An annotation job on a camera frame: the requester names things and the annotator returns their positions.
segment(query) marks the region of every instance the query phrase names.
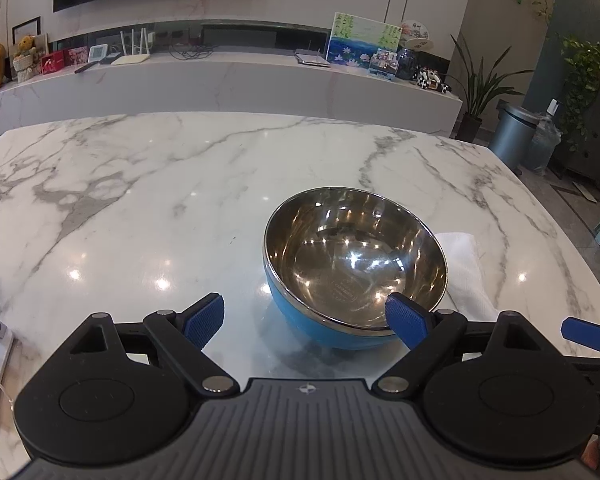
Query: white marble tv stand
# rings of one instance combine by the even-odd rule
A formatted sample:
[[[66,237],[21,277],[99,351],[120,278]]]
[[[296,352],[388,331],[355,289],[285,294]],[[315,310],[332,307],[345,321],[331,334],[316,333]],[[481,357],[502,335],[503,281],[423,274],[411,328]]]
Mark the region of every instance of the white marble tv stand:
[[[290,114],[381,124],[448,137],[462,101],[348,66],[303,66],[293,56],[214,52],[199,60],[154,54],[144,63],[75,67],[0,88],[0,135],[20,126],[142,112]]]

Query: potted plant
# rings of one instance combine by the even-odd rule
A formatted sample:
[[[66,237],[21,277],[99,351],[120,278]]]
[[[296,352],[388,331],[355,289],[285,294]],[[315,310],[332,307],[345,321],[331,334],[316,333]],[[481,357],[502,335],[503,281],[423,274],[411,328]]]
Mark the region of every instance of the potted plant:
[[[518,72],[511,72],[502,75],[495,73],[493,70],[506,57],[506,55],[509,53],[509,50],[511,50],[511,46],[508,46],[493,64],[491,70],[489,70],[489,73],[485,77],[484,58],[480,59],[478,72],[476,72],[474,69],[474,60],[472,59],[471,51],[469,50],[469,46],[467,45],[464,36],[460,34],[459,39],[464,43],[467,56],[464,55],[464,50],[456,41],[456,38],[451,36],[451,39],[454,40],[454,43],[456,44],[456,49],[458,50],[458,54],[460,55],[460,59],[462,59],[462,63],[464,64],[464,68],[466,70],[466,81],[464,83],[452,75],[447,74],[451,79],[454,79],[460,83],[466,99],[466,112],[462,117],[456,139],[464,140],[465,142],[474,142],[475,134],[478,132],[478,128],[480,128],[480,125],[482,124],[482,119],[480,116],[489,102],[491,102],[497,96],[503,94],[524,95],[523,93],[514,90],[513,86],[502,85],[502,82],[507,77],[512,75],[528,74],[533,72],[533,70],[519,70]]]
[[[583,114],[600,90],[600,42],[589,43],[575,36],[560,38],[561,54],[570,70],[565,81],[566,96],[560,128],[566,136],[565,149],[575,152],[587,139]]]

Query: flower painting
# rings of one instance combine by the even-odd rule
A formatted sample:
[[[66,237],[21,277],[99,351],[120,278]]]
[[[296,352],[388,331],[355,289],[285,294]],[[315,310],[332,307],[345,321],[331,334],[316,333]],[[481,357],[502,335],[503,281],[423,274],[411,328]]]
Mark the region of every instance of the flower painting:
[[[367,69],[378,48],[398,50],[401,33],[402,29],[395,25],[336,12],[327,61]]]

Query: white router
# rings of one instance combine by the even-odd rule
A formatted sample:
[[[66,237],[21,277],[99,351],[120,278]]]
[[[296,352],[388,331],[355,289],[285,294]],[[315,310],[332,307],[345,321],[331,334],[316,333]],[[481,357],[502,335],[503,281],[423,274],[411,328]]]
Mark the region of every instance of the white router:
[[[144,38],[144,47],[146,49],[145,54],[142,53],[142,39],[143,38]],[[131,29],[131,54],[127,55],[127,53],[126,53],[125,38],[124,38],[124,35],[122,34],[122,31],[120,31],[120,39],[122,40],[122,50],[124,51],[125,55],[120,56],[118,59],[116,59],[113,63],[111,63],[112,65],[136,64],[136,63],[142,63],[145,59],[149,59],[149,56],[150,56],[149,41],[147,40],[146,29],[144,27],[140,31],[140,53],[139,54],[134,54],[134,52],[136,50],[136,46],[134,44],[134,30],[133,29]]]

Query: blue gripper pad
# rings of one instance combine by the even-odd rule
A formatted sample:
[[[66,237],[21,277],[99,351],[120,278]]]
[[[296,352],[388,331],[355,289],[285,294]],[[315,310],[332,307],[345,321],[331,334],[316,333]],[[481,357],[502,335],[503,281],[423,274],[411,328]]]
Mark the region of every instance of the blue gripper pad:
[[[401,294],[390,294],[384,304],[389,328],[413,350],[429,333],[428,312]]]
[[[216,296],[184,323],[182,333],[202,350],[224,321],[224,300]]]
[[[600,325],[568,317],[562,322],[562,337],[600,352]]]

